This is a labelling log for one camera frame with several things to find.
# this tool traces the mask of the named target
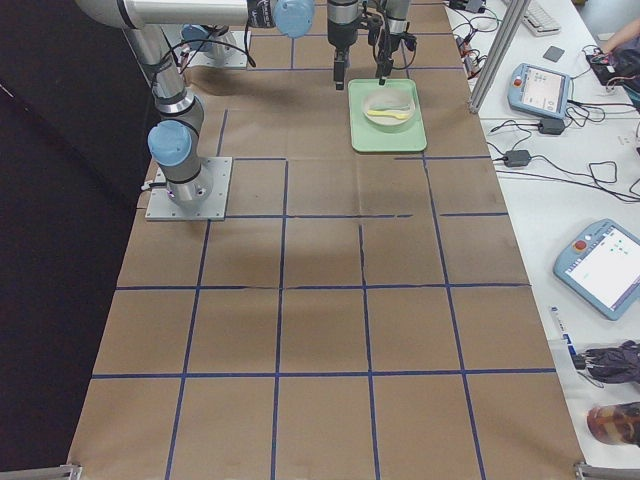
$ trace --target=keyboard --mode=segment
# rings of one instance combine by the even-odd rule
[[[507,5],[511,3],[511,0],[502,1]],[[556,22],[536,0],[531,0],[529,8],[522,17],[522,23],[524,23],[536,37],[560,33],[560,24]]]

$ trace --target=black wall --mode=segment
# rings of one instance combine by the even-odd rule
[[[0,31],[6,471],[66,462],[157,118],[122,32],[72,0],[4,1]]]

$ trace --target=green tray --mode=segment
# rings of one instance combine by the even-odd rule
[[[413,95],[416,113],[411,120],[397,127],[383,127],[367,119],[362,112],[362,101],[376,88],[393,87]],[[377,79],[358,79],[349,82],[349,117],[351,118],[351,145],[358,152],[421,152],[427,148],[427,137],[420,112],[416,84],[408,79],[390,79],[384,86]]]

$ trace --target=white desk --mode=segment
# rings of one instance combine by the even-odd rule
[[[480,109],[487,141],[502,151],[511,149],[526,134],[513,127],[491,133],[491,128],[505,119],[523,121],[534,118],[512,110],[507,103],[506,92],[516,66],[523,62],[531,63],[575,76],[588,68],[582,48],[595,43],[569,0],[538,1],[562,25],[562,32],[553,36],[534,37],[522,26]],[[487,6],[498,17],[504,16],[506,8],[501,0],[488,0]],[[454,12],[448,14],[452,26],[461,23],[459,15]],[[480,20],[476,26],[487,28],[491,23],[490,20]],[[462,35],[466,32],[465,27],[458,30]],[[493,37],[494,34],[478,33],[471,46],[486,54]],[[558,63],[542,58],[550,45],[565,50]],[[573,98],[576,100],[629,103],[629,98],[620,87],[616,87],[613,93],[607,93],[591,72],[574,83]],[[607,110],[620,112],[629,109],[607,107]],[[535,132],[517,148],[527,149],[532,155],[544,155],[562,168],[577,172],[586,173],[590,162],[615,161],[618,165],[618,183],[612,188],[626,193],[627,188],[640,178],[640,155],[635,150],[637,125],[637,112],[627,111],[623,115],[609,116],[601,124],[588,123],[582,129],[568,128],[560,137],[543,136]],[[500,157],[493,149],[491,152],[494,158]],[[508,170],[501,163],[496,168]],[[534,160],[521,171],[571,178],[543,160]],[[585,460],[598,467],[640,468],[638,447],[600,443],[586,426],[586,414],[593,406],[638,401],[640,386],[607,385],[600,389],[580,377],[571,363],[566,343],[560,340],[557,322],[549,311],[551,306],[559,309],[559,316],[578,352],[596,345],[618,345],[627,339],[640,339],[640,303],[634,304],[619,321],[609,321],[560,282],[552,270],[562,248],[594,221],[611,218],[631,232],[640,234],[640,205],[624,204],[586,187],[516,175],[498,176]]]

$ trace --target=emergency stop button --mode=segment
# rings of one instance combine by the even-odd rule
[[[573,244],[573,249],[576,252],[581,252],[585,248],[587,248],[587,242],[585,242],[584,240],[578,240]]]

